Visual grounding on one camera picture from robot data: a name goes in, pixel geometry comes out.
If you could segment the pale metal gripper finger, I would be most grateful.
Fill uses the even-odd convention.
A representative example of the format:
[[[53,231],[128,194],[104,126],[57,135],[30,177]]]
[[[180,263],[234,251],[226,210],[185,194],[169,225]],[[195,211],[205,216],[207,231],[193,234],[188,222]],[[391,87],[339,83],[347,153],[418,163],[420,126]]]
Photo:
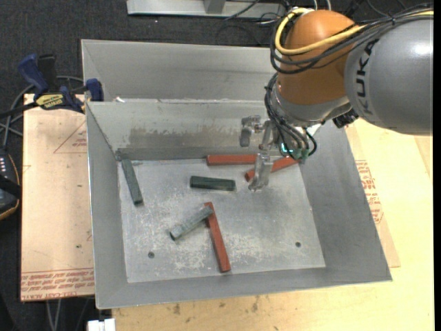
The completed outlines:
[[[254,176],[249,180],[249,190],[256,192],[268,185],[272,166],[273,163],[268,154],[257,154],[254,164]]]
[[[241,147],[249,147],[251,136],[261,132],[262,123],[260,120],[260,115],[252,115],[241,119],[241,132],[239,137]]]

